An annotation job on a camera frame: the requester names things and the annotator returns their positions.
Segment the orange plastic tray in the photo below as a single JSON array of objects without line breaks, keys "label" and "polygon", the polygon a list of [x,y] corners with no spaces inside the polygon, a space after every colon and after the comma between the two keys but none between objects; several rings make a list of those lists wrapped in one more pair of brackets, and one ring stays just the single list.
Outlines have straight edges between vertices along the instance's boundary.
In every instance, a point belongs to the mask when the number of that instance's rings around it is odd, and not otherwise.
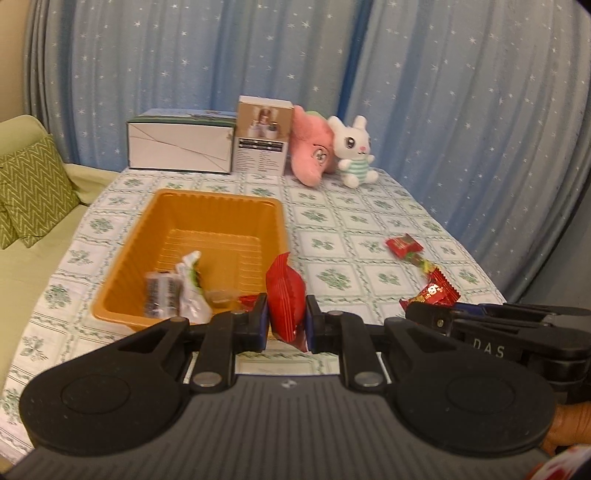
[{"label": "orange plastic tray", "polygon": [[93,315],[134,330],[159,322],[144,317],[145,274],[174,271],[175,264],[194,250],[202,252],[199,271],[205,290],[231,288],[240,295],[266,291],[266,271],[288,250],[281,202],[159,190],[123,246]]}]

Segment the curtain fold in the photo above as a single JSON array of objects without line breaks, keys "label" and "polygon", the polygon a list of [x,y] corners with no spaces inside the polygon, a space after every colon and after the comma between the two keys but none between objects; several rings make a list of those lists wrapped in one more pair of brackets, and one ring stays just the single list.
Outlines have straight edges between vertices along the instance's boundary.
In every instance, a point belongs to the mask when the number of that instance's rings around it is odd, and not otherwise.
[{"label": "curtain fold", "polygon": [[589,169],[590,25],[537,0],[376,0],[370,17],[347,120],[367,117],[377,166],[512,300]]},{"label": "curtain fold", "polygon": [[54,135],[64,161],[78,163],[70,84],[75,0],[33,0],[27,25],[25,112]]},{"label": "curtain fold", "polygon": [[149,108],[233,111],[239,95],[336,111],[358,0],[79,0],[72,101],[79,163],[122,170]]}]

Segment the white cardboard box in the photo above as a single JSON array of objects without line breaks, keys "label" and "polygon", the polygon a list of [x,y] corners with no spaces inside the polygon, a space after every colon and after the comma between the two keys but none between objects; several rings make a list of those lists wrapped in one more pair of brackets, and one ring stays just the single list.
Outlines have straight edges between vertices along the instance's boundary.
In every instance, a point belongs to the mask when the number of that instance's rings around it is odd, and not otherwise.
[{"label": "white cardboard box", "polygon": [[287,100],[241,96],[232,170],[283,175],[293,105]]},{"label": "white cardboard box", "polygon": [[130,168],[230,173],[233,112],[152,109],[127,123]]}]

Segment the wrapped candy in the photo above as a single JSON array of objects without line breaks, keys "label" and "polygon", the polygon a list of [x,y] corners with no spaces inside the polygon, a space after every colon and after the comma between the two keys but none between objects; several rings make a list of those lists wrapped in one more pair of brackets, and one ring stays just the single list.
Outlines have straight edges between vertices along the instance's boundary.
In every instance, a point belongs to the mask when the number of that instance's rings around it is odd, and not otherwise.
[{"label": "wrapped candy", "polygon": [[452,285],[445,278],[441,270],[435,268],[429,275],[429,282],[419,292],[416,297],[411,299],[400,300],[400,305],[406,311],[408,304],[412,301],[420,301],[424,303],[430,303],[432,305],[445,305],[453,307],[455,303],[460,299],[458,291],[452,287]]},{"label": "wrapped candy", "polygon": [[258,295],[242,295],[238,297],[238,301],[240,302],[240,305],[244,310],[246,310],[247,312],[251,312],[252,309],[255,307],[257,298]]},{"label": "wrapped candy", "polygon": [[415,267],[419,267],[426,276],[429,276],[431,273],[433,273],[433,271],[435,271],[436,268],[438,268],[435,263],[423,258],[423,256],[417,252],[411,252],[407,254],[404,257],[404,260],[412,263]]},{"label": "wrapped candy", "polygon": [[423,246],[409,234],[388,238],[386,240],[386,247],[398,258],[404,258],[409,253],[423,251]]}]

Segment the hand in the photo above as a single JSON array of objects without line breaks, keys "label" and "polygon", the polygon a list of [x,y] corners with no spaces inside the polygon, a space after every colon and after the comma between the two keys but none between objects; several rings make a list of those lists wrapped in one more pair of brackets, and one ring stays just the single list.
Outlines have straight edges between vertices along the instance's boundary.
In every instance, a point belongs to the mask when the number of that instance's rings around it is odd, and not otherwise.
[{"label": "hand", "polygon": [[542,449],[554,455],[556,447],[591,443],[591,402],[557,405]]},{"label": "hand", "polygon": [[337,164],[337,168],[339,170],[343,170],[343,171],[348,170],[350,166],[351,166],[351,161],[348,158],[344,158],[343,160],[339,160],[339,163]]}]

